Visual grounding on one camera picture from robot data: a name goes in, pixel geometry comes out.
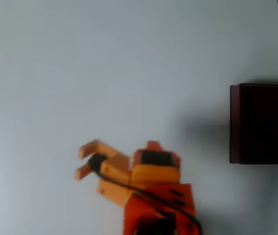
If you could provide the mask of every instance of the black cable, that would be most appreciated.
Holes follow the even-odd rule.
[[[185,217],[187,217],[188,219],[190,219],[194,225],[197,227],[197,230],[199,231],[199,235],[202,235],[202,226],[201,226],[201,223],[191,214],[187,213],[185,210],[181,209],[180,207],[178,206],[175,206],[174,204],[168,202],[167,200],[165,200],[164,198],[160,197],[160,196],[157,196],[156,194],[154,193],[151,193],[149,191],[146,191],[144,189],[140,189],[140,188],[137,188],[137,187],[133,187],[133,186],[130,186],[130,185],[126,185],[126,184],[123,184],[123,183],[120,183],[118,181],[115,181],[105,175],[102,175],[101,173],[99,173],[99,171],[95,171],[95,173],[103,180],[105,181],[108,181],[112,184],[115,184],[115,185],[118,185],[118,186],[121,186],[123,188],[128,188],[130,190],[133,190],[135,192],[139,192],[141,194],[144,194],[150,198],[153,198],[161,203],[163,203],[164,205],[167,205],[169,206],[170,208],[178,211],[179,213],[181,213],[182,215],[184,215]]]

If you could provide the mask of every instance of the maroon block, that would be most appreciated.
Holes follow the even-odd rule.
[[[278,164],[278,85],[231,86],[230,163]]]

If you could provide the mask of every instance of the orange robotic arm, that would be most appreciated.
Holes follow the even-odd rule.
[[[98,192],[124,207],[124,235],[201,235],[194,218],[190,184],[180,184],[180,158],[156,141],[134,153],[133,164],[121,152],[94,140],[79,149],[88,163],[76,170],[81,180],[100,176]]]

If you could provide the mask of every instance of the orange plastic part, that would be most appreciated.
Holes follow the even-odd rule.
[[[108,159],[101,164],[100,173],[102,175],[115,179],[123,184],[129,184],[129,158],[126,155],[101,141],[93,140],[79,149],[78,157],[83,159],[95,153],[103,154],[108,157]],[[76,170],[76,180],[83,179],[91,172],[92,170],[89,164],[83,165]],[[129,197],[127,189],[103,180],[99,181],[98,192],[120,206],[124,206]]]
[[[101,165],[101,174],[125,185],[129,185],[129,158],[124,155],[116,154],[114,157],[105,160]],[[128,199],[128,189],[104,180],[100,180],[98,192],[122,207]]]
[[[145,150],[170,153],[174,165],[140,164],[141,154]],[[183,209],[192,215],[195,214],[190,185],[179,183],[180,158],[173,152],[164,151],[158,142],[148,141],[145,149],[138,149],[134,153],[132,170],[129,169],[130,161],[126,155],[98,140],[82,146],[78,157],[83,159],[95,153],[108,157],[101,164],[101,174],[126,185],[144,188],[168,201],[173,202],[174,199],[182,201]],[[76,170],[76,179],[81,180],[91,172],[90,166],[85,164]],[[180,195],[173,194],[171,192],[173,189],[180,192]],[[164,204],[107,181],[99,181],[98,192],[114,203],[125,207],[124,235],[133,235],[142,223],[160,218],[159,211],[174,212]],[[180,213],[176,213],[176,228],[179,235],[198,235],[198,231],[194,229],[190,220]]]
[[[172,203],[175,203],[175,200],[179,200],[185,205],[177,206],[191,215],[195,214],[191,186],[189,184],[158,185],[146,190]],[[171,193],[171,190],[178,191],[181,195],[177,196]],[[157,209],[163,212],[174,212],[173,209],[158,201],[150,198],[144,198],[143,200],[133,194],[128,200],[124,210],[124,235],[133,235],[140,225],[160,218]],[[191,221],[180,213],[176,213],[176,229],[179,235],[198,235],[198,231],[192,226]]]

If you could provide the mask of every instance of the white surface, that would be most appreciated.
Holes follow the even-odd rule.
[[[276,0],[0,0],[0,235],[120,235],[77,148],[183,158],[206,235],[278,234],[278,166],[228,164],[229,85],[278,77]]]

